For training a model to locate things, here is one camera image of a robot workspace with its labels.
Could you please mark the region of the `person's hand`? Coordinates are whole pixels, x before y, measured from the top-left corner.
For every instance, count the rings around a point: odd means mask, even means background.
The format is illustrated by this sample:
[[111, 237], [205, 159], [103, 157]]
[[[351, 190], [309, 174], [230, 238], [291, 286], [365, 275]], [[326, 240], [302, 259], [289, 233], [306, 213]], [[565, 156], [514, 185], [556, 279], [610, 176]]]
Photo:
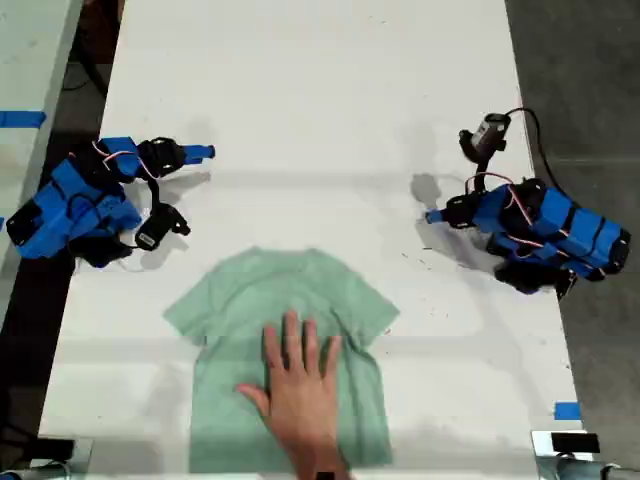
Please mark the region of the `person's hand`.
[[338, 442], [337, 373], [341, 338], [320, 347], [316, 322], [290, 310], [282, 332], [263, 332], [268, 388], [239, 384], [236, 390], [258, 410], [285, 451], [298, 479], [349, 479]]

